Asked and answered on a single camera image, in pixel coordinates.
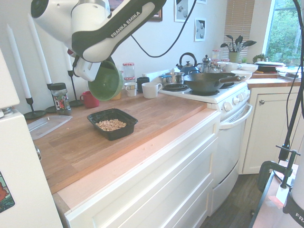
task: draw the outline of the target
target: stove burner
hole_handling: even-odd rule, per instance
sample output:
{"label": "stove burner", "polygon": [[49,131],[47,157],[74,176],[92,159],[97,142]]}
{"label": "stove burner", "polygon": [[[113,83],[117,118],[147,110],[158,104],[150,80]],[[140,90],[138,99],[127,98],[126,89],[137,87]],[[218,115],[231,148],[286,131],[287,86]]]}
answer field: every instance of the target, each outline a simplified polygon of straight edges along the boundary
{"label": "stove burner", "polygon": [[230,83],[225,83],[220,89],[228,89],[234,87],[235,83],[230,82]]}
{"label": "stove burner", "polygon": [[193,90],[189,91],[189,94],[191,95],[198,95],[198,96],[212,96],[212,95],[216,95],[219,93],[219,90],[215,91],[215,92],[211,92],[211,93],[200,93],[200,92],[195,92]]}
{"label": "stove burner", "polygon": [[187,89],[188,89],[188,86],[183,85],[183,84],[169,84],[163,88],[163,90],[165,90],[165,91],[172,91],[172,92],[185,91]]}

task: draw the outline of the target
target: oven handle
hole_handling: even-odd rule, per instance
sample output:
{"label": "oven handle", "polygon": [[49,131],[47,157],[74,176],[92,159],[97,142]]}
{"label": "oven handle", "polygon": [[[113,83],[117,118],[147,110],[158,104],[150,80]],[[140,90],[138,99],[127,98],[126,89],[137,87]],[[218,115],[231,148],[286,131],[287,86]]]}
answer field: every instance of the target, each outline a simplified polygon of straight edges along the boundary
{"label": "oven handle", "polygon": [[235,122],[232,122],[232,123],[220,123],[219,129],[220,130],[230,129],[230,128],[233,128],[233,127],[237,126],[238,124],[242,123],[243,121],[245,121],[249,117],[249,115],[252,111],[252,105],[246,104],[245,109],[246,108],[248,108],[248,111],[245,115],[243,115],[241,118],[239,118],[238,120],[236,120]]}

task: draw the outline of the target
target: white bowl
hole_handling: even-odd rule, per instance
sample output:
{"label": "white bowl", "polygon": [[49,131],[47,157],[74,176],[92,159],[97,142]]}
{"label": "white bowl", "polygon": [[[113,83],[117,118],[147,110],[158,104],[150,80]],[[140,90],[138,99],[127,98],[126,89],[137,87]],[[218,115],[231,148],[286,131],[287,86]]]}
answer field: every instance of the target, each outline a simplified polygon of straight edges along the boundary
{"label": "white bowl", "polygon": [[247,70],[252,73],[258,69],[258,65],[255,64],[241,64],[241,66],[242,66],[241,70]]}
{"label": "white bowl", "polygon": [[231,72],[236,74],[236,76],[246,76],[243,80],[241,80],[242,82],[248,80],[252,76],[252,72],[246,70],[233,70]]}
{"label": "white bowl", "polygon": [[225,67],[227,62],[217,62],[221,67]]}

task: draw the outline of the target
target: window blinds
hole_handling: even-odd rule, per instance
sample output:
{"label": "window blinds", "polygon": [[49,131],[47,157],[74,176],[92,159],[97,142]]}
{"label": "window blinds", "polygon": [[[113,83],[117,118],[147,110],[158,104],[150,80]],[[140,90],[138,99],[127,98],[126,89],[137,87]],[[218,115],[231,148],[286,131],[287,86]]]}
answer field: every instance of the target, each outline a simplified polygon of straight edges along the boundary
{"label": "window blinds", "polygon": [[[231,35],[234,42],[240,35],[243,36],[243,43],[249,40],[254,5],[255,0],[227,1],[224,43],[228,45],[231,43],[231,39],[226,37],[226,35]],[[240,52],[239,59],[247,56],[247,50],[248,48],[246,47]],[[223,59],[229,58],[228,53],[227,47],[222,48]]]}

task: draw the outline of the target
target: dark floor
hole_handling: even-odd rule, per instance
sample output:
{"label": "dark floor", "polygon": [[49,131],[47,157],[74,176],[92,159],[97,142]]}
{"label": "dark floor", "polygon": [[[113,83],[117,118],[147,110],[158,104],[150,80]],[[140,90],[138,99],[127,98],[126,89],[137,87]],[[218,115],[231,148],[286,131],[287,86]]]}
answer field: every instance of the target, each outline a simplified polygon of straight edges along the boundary
{"label": "dark floor", "polygon": [[262,193],[257,189],[258,174],[239,175],[231,193],[200,228],[248,228],[251,210],[255,210]]}

